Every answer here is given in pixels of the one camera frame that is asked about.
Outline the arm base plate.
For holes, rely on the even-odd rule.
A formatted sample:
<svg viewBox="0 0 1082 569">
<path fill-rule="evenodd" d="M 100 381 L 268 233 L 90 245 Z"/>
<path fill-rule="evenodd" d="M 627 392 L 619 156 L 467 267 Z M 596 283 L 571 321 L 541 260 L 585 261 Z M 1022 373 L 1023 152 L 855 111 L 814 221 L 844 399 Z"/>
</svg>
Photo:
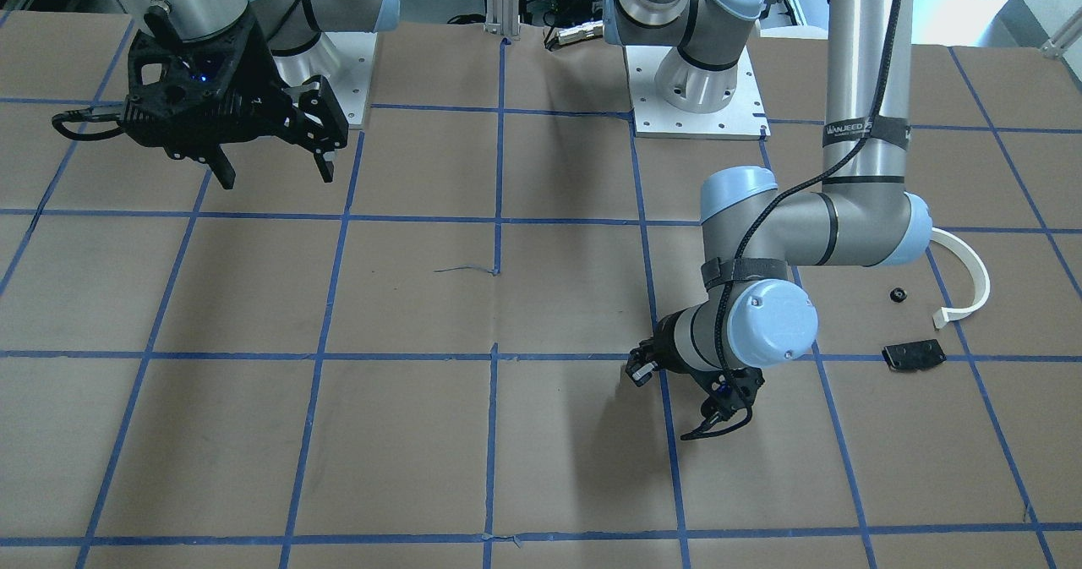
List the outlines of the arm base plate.
<svg viewBox="0 0 1082 569">
<path fill-rule="evenodd" d="M 366 125 L 370 91 L 374 84 L 378 34 L 330 32 L 324 34 L 331 47 L 337 69 L 330 76 L 330 85 L 337 94 L 342 113 L 351 129 Z"/>
<path fill-rule="evenodd" d="M 757 140 L 768 116 L 747 49 L 735 67 L 692 67 L 673 47 L 626 47 L 626 87 L 638 136 Z"/>
</svg>

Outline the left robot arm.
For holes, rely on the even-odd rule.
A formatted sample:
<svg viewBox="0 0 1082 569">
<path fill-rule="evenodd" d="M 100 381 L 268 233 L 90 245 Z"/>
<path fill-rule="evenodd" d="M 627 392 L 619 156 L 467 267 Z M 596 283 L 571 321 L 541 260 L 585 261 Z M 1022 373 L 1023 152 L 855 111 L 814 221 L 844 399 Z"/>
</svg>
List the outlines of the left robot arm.
<svg viewBox="0 0 1082 569">
<path fill-rule="evenodd" d="M 667 315 L 626 359 L 638 386 L 654 372 L 705 391 L 702 420 L 681 439 L 738 431 L 768 366 L 812 349 L 818 315 L 790 268 L 878 267 L 915 260 L 931 243 L 927 203 L 905 190 L 910 146 L 913 0 L 827 0 L 823 170 L 780 191 L 762 166 L 734 166 L 701 187 L 707 299 Z M 731 103 L 738 63 L 765 0 L 605 0 L 605 40 L 665 47 L 654 87 L 684 113 Z"/>
</svg>

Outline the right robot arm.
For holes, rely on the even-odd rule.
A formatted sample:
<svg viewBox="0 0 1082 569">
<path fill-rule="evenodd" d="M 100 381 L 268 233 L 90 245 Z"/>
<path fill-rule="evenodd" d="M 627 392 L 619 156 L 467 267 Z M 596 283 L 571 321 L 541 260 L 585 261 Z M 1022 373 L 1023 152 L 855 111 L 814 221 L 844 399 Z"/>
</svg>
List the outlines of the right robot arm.
<svg viewBox="0 0 1082 569">
<path fill-rule="evenodd" d="M 123 103 L 80 114 L 229 190 L 224 145 L 281 138 L 312 154 L 325 183 L 348 142 L 348 61 L 332 34 L 390 32 L 401 0 L 118 0 L 135 19 Z"/>
</svg>

